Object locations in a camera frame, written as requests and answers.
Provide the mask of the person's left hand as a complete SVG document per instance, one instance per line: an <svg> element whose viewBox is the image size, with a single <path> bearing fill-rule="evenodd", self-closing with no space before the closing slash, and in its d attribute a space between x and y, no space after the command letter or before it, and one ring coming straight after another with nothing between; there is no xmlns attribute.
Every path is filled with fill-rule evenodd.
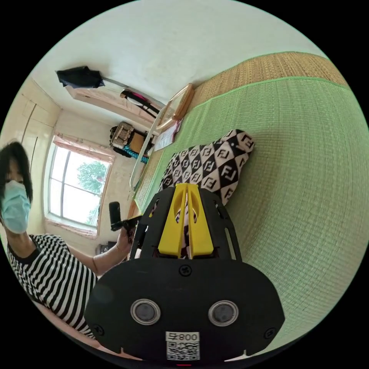
<svg viewBox="0 0 369 369"><path fill-rule="evenodd" d="M134 235L135 235L134 228L130 228L128 231L125 228L121 228L116 242L116 248L121 257L120 261L124 261L127 259L127 257L129 257L133 244Z"/></svg>

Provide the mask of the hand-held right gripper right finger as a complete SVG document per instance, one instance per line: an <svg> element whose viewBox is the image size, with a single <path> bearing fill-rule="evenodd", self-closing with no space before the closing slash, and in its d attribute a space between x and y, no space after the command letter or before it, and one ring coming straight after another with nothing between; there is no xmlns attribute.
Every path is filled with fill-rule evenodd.
<svg viewBox="0 0 369 369"><path fill-rule="evenodd" d="M214 248L199 188L196 184L188 184L187 198L189 257L210 256Z"/></svg>

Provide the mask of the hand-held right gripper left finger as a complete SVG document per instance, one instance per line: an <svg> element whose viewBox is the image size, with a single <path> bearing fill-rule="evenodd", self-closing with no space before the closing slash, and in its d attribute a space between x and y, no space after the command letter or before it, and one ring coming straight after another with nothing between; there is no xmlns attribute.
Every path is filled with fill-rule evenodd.
<svg viewBox="0 0 369 369"><path fill-rule="evenodd" d="M180 256L182 250L187 184L177 184L173 190L168 216L158 246L159 253L164 256Z"/></svg>

